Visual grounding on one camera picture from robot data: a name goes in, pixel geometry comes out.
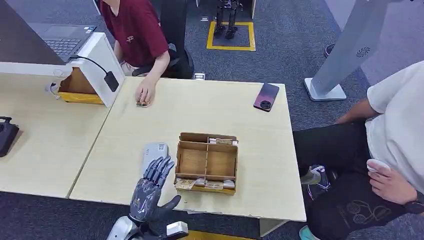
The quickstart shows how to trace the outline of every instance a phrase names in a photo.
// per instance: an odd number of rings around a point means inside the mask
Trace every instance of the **laptop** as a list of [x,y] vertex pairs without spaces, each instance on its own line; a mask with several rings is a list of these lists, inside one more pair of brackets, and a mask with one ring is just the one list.
[[31,23],[0,0],[0,62],[65,65],[93,34],[93,25]]
[[65,63],[80,50],[96,29],[94,25],[28,23]]

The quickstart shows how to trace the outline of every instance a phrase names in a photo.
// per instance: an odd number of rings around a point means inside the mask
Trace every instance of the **wooden box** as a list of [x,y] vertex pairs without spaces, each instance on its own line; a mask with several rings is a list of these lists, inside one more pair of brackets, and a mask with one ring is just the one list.
[[182,132],[176,153],[175,188],[234,195],[238,150],[235,136]]

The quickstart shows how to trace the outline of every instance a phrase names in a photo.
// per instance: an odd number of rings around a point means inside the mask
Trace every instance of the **cardboard box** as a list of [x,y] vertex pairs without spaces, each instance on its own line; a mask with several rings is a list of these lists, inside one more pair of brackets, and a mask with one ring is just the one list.
[[103,104],[79,67],[72,68],[70,76],[61,82],[57,94],[68,103]]
[[[209,143],[209,139],[216,139],[216,143]],[[234,195],[237,144],[235,136],[182,132],[176,152],[175,188]]]

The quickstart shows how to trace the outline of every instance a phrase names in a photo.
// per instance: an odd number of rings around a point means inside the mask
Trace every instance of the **humanoid robot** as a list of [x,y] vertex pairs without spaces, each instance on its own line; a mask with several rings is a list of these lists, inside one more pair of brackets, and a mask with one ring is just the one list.
[[216,26],[215,31],[213,32],[214,36],[219,37],[225,31],[225,26],[223,25],[224,9],[231,9],[229,12],[228,30],[226,31],[225,38],[234,38],[234,34],[237,32],[237,27],[235,26],[237,8],[243,10],[243,5],[240,3],[240,0],[219,0],[218,7],[216,9]]
[[188,235],[187,224],[181,221],[169,224],[166,235],[158,235],[149,227],[149,223],[163,218],[181,200],[176,195],[167,204],[158,206],[162,187],[173,167],[170,156],[159,157],[149,164],[132,194],[128,216],[115,222],[107,240],[177,240]]

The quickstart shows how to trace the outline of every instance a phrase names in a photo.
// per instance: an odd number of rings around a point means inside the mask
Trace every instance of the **black pants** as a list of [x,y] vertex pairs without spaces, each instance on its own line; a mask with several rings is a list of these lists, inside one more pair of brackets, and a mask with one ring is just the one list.
[[370,159],[364,121],[293,132],[300,175],[315,164],[338,178],[306,210],[310,231],[321,240],[344,240],[353,231],[384,226],[405,214],[402,205],[376,195],[370,184]]

